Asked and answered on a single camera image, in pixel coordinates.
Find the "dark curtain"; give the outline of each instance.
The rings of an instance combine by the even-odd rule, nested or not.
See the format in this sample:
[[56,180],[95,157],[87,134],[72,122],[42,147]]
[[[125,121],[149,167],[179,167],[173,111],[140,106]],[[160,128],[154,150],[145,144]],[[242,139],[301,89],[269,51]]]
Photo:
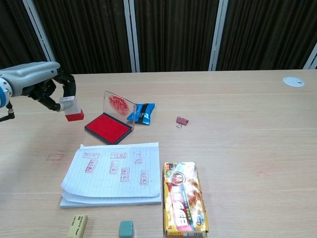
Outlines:
[[131,72],[122,0],[34,0],[56,61],[69,73]]
[[0,0],[0,68],[46,61],[21,0]]
[[316,42],[316,0],[230,0],[216,69],[302,69]]
[[219,0],[135,0],[140,69],[208,70]]

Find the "yellow snack box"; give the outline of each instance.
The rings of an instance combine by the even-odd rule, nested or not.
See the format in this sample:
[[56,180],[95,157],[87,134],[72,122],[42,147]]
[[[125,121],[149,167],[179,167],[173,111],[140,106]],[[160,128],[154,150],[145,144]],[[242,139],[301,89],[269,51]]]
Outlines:
[[168,237],[204,237],[209,231],[194,162],[165,163],[164,230]]

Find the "yellow eraser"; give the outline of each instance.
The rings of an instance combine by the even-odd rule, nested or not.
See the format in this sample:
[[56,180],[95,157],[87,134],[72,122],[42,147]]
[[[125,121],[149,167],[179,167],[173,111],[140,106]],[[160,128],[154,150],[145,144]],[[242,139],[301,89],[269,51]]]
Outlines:
[[87,220],[87,215],[75,215],[69,227],[67,238],[83,238]]

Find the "blue wrapper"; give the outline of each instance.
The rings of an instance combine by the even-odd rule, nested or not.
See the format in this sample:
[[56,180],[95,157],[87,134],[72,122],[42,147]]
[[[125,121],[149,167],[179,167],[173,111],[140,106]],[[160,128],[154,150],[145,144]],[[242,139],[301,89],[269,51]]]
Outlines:
[[[149,125],[151,122],[151,113],[154,107],[155,107],[155,103],[137,104],[135,122]],[[128,116],[127,120],[133,120],[132,113]]]

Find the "stack of paper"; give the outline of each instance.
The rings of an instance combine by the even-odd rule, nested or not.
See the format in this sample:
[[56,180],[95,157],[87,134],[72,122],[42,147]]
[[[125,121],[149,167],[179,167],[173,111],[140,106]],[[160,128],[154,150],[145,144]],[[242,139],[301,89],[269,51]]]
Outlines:
[[161,203],[159,144],[82,145],[61,187],[64,208]]

